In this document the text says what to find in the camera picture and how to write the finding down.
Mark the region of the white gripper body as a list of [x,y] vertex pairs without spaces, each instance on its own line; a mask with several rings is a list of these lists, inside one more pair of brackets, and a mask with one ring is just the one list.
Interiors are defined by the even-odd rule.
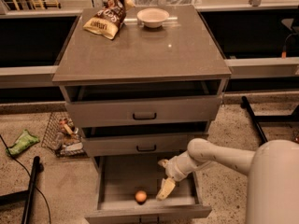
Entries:
[[181,154],[166,161],[164,168],[169,178],[180,182],[195,170],[195,162],[188,154]]

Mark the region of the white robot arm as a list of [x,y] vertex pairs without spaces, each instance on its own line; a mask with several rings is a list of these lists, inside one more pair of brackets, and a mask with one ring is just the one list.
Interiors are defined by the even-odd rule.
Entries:
[[166,178],[156,199],[166,199],[178,182],[212,162],[248,178],[246,224],[299,224],[299,144],[288,140],[248,151],[194,138],[182,154],[159,161]]

